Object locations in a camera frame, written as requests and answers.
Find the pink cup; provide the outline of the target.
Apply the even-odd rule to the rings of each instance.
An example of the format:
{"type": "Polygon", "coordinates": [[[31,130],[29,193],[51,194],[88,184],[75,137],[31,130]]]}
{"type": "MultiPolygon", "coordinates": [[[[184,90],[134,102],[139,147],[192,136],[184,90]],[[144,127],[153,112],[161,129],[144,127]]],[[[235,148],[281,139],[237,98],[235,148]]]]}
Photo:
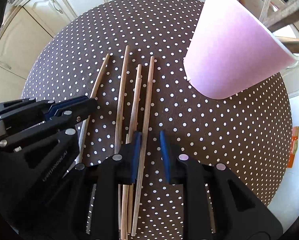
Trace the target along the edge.
{"type": "Polygon", "coordinates": [[[225,99],[298,59],[239,1],[205,0],[183,65],[192,87],[225,99]]]}

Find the polka dot tablecloth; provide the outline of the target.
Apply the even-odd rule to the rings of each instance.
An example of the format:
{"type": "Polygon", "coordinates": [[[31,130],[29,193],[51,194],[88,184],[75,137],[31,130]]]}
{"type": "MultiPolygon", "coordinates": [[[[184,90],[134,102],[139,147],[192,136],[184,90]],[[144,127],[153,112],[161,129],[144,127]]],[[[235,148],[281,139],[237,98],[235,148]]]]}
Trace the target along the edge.
{"type": "Polygon", "coordinates": [[[37,58],[22,97],[63,101],[90,95],[101,64],[109,64],[90,117],[83,162],[103,162],[114,152],[117,100],[125,48],[130,48],[124,99],[127,133],[137,66],[142,66],[138,129],[142,129],[150,58],[155,58],[143,187],[136,239],[182,238],[182,188],[164,175],[159,133],[206,165],[226,164],[270,204],[286,171],[292,117],[280,74],[224,100],[199,94],[182,65],[203,2],[114,0],[64,27],[37,58]]]}

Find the lower cabinets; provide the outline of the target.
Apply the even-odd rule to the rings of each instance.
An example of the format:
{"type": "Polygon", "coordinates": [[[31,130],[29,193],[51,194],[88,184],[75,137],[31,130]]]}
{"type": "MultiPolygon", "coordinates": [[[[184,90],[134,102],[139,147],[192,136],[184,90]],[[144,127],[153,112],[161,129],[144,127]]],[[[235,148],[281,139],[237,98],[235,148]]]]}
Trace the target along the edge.
{"type": "Polygon", "coordinates": [[[63,27],[109,1],[21,0],[10,7],[0,28],[0,102],[20,98],[38,55],[63,27]]]}

